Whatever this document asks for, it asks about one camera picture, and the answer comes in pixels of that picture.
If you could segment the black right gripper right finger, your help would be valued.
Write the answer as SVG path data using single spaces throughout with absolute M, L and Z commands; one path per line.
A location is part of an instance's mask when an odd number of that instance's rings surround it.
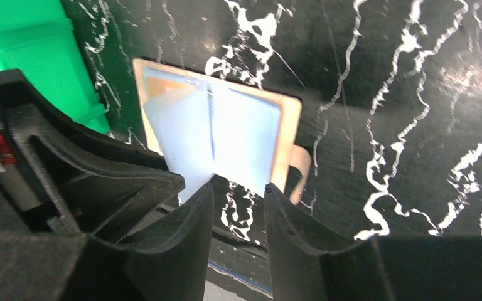
M 347 240 L 265 187 L 274 300 L 482 300 L 482 238 Z

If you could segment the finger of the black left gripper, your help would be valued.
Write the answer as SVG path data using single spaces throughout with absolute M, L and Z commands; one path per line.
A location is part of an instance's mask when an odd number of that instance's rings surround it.
M 31 230 L 118 243 L 184 185 L 156 153 L 72 121 L 20 70 L 0 71 L 0 186 Z

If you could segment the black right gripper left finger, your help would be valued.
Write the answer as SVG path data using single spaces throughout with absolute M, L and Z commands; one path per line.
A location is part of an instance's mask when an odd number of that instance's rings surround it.
M 213 207 L 206 184 L 118 245 L 0 231 L 0 300 L 202 300 Z

